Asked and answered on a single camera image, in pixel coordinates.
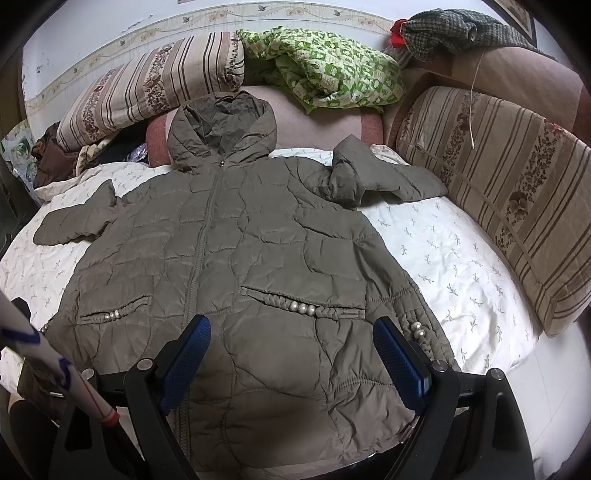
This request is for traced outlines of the striped floral pillow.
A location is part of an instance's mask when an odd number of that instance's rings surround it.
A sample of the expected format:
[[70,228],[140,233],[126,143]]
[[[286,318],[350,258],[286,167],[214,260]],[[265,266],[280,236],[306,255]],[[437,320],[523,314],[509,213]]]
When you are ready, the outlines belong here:
[[189,36],[115,67],[72,103],[56,132],[67,152],[214,92],[233,92],[245,77],[238,33]]
[[549,336],[590,304],[590,149],[510,101],[424,91],[394,148],[430,169],[494,241]]

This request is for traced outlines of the striped floral pillow right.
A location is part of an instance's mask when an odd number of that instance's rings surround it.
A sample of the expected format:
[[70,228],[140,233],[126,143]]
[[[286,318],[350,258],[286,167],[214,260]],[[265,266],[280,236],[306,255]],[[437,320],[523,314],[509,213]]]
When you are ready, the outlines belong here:
[[510,101],[424,91],[394,148],[430,169],[494,241],[549,336],[590,304],[590,149]]

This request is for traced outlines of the striped floral pillow left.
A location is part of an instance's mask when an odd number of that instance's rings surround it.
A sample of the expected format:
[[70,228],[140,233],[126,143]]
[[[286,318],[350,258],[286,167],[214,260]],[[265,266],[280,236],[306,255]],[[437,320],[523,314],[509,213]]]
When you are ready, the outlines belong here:
[[56,132],[67,152],[214,92],[233,92],[245,77],[238,33],[189,36],[115,67],[72,103]]

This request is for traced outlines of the floral fabric at bedside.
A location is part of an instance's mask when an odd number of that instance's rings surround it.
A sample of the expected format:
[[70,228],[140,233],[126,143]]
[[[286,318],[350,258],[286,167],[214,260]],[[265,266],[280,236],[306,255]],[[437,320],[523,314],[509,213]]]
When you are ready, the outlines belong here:
[[34,137],[27,120],[15,125],[1,140],[1,154],[10,172],[34,194],[37,160],[32,156]]

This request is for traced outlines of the dark brown garment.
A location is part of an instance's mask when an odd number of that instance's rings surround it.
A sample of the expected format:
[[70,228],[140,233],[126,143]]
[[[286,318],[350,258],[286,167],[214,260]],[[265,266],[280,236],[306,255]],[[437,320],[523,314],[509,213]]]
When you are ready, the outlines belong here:
[[78,159],[77,152],[66,152],[57,143],[59,123],[50,125],[44,135],[32,147],[31,155],[36,161],[35,189],[53,182],[65,181],[74,176]]

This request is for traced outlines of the pink folded blanket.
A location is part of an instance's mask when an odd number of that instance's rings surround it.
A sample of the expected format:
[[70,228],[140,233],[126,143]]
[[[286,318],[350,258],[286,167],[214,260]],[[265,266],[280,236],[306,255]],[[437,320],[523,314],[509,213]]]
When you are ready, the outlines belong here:
[[[382,115],[371,108],[315,109],[304,112],[293,95],[273,86],[246,86],[245,91],[263,99],[276,116],[277,143],[283,148],[317,148],[331,150],[342,139],[355,135],[368,145],[383,142]],[[167,139],[175,109],[154,117],[146,130],[147,160],[150,167],[171,163]]]

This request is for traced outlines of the olive quilted hooded jacket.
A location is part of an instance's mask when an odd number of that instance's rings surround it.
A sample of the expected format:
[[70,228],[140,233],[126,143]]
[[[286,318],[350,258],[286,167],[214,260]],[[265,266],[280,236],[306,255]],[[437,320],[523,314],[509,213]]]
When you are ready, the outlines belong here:
[[117,196],[103,183],[50,212],[38,245],[79,239],[46,337],[76,367],[120,372],[198,314],[211,344],[174,415],[204,478],[301,479],[401,442],[414,413],[375,349],[389,317],[433,359],[451,345],[419,287],[363,215],[363,198],[444,196],[431,171],[377,159],[356,137],[332,163],[276,158],[276,117],[249,93],[181,106],[173,169]]

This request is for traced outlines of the red cloth item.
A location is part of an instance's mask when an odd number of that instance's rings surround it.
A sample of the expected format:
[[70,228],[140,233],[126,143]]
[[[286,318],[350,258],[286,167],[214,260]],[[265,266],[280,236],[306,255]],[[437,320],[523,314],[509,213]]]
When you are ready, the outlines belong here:
[[391,28],[391,44],[394,48],[404,48],[406,41],[402,34],[402,27],[407,23],[407,19],[397,20]]

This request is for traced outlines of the pink brown cushion right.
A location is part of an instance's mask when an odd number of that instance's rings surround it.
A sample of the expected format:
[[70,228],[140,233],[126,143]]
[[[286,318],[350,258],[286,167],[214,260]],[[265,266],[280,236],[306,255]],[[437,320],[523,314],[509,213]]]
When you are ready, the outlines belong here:
[[408,66],[430,72],[441,85],[485,93],[532,110],[590,142],[590,93],[579,74],[519,47],[443,51],[430,62]]

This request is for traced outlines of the white leaf-print bed quilt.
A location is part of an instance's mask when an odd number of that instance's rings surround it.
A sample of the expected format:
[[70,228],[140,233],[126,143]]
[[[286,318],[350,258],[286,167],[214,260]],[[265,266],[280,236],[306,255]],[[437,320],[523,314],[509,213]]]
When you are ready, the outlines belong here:
[[[43,205],[1,257],[1,290],[23,298],[41,329],[57,312],[87,241],[38,246],[33,237],[45,216],[88,200],[105,181],[117,196],[170,167],[112,163],[38,191]],[[484,231],[446,197],[400,203],[387,193],[369,194],[360,212],[391,255],[420,288],[440,321],[461,369],[483,374],[510,371],[534,350],[540,328],[525,293]]]

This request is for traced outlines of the dark checkered garment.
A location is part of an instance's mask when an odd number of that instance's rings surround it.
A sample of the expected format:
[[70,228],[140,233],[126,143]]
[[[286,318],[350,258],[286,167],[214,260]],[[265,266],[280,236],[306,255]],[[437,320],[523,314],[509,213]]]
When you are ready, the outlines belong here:
[[543,54],[517,29],[473,10],[433,9],[403,20],[399,35],[411,55],[432,61],[441,51],[457,55],[473,48],[523,48]]

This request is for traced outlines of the green white patterned blanket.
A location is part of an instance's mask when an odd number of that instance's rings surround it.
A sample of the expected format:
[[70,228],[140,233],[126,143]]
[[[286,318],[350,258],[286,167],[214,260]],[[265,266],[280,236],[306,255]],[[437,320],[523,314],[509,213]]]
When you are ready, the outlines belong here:
[[406,89],[391,56],[327,31],[283,26],[236,31],[245,51],[245,81],[280,87],[304,111],[395,104]]

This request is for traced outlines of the cream patterned cloth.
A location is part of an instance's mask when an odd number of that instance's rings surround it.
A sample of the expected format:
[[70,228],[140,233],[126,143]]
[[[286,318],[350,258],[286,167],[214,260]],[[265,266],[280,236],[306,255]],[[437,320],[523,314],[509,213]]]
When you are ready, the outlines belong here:
[[122,146],[115,142],[118,133],[112,133],[98,143],[83,146],[78,153],[74,175],[80,176],[85,170],[97,165],[122,161],[125,154]]

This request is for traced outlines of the framed picture on wall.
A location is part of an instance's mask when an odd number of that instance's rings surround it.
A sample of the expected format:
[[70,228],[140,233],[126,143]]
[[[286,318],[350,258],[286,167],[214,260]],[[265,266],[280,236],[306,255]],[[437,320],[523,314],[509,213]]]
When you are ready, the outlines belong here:
[[509,25],[516,28],[532,45],[537,46],[534,17],[518,1],[484,0]]

